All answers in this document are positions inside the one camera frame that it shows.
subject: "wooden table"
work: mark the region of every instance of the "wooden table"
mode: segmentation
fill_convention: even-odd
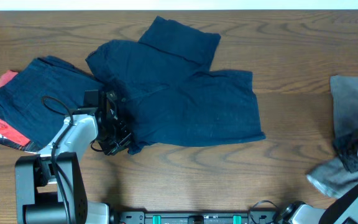
[[[216,147],[156,144],[140,154],[88,150],[89,200],[117,208],[247,210],[259,200],[327,207],[305,174],[334,156],[332,75],[358,76],[358,11],[0,12],[0,75],[54,55],[89,72],[111,39],[137,40],[156,15],[222,35],[212,70],[254,72],[267,139]],[[0,223],[16,221],[14,164],[0,146]]]

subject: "gray fabric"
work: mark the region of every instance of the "gray fabric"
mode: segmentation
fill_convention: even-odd
[[[331,77],[330,84],[335,137],[339,138],[358,128],[358,77],[336,75]],[[321,164],[306,177],[322,194],[335,198],[342,197],[358,184],[358,172],[346,171],[338,158]]]

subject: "red cloth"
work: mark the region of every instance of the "red cloth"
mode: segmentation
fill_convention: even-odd
[[[5,74],[0,77],[0,87],[7,84],[17,75],[17,72],[12,72],[8,70]],[[8,138],[14,143],[18,143],[22,146],[25,146],[30,142],[30,139],[24,137],[20,132],[16,131],[14,128],[9,126],[5,121],[0,119],[0,134]]]

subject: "folded blue cloth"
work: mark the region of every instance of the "folded blue cloth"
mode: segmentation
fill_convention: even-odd
[[[213,146],[265,138],[252,72],[210,72],[219,34],[157,17],[138,42],[112,40],[86,59],[116,91],[136,147]]]
[[[0,88],[0,118],[42,148],[62,128],[64,117],[46,109],[41,97],[55,97],[74,109],[83,105],[86,90],[103,86],[59,58],[37,58]],[[67,113],[54,101],[47,104]]]

